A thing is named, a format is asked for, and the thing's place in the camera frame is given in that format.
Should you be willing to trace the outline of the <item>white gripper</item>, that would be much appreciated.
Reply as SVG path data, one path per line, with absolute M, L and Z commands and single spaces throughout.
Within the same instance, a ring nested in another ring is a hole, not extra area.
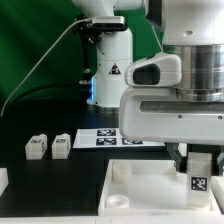
M 119 129 L 128 140 L 165 142 L 177 172 L 187 171 L 178 143 L 224 145 L 224 102 L 184 102 L 169 88 L 129 87 L 120 101 Z

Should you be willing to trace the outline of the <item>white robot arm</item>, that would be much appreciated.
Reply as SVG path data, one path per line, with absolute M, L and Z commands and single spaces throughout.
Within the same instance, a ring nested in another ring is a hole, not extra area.
M 128 140 L 165 143 L 180 172 L 182 143 L 224 147 L 224 0 L 72 0 L 100 36 L 90 108 L 119 116 Z M 142 8 L 163 31 L 159 53 L 131 58 L 132 34 L 117 10 Z

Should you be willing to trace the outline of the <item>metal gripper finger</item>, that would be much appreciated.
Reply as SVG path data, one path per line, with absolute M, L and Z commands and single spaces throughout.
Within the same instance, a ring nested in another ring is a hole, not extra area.
M 224 173 L 224 151 L 222 150 L 217 157 L 217 165 L 219 168 L 219 176 L 223 176 Z

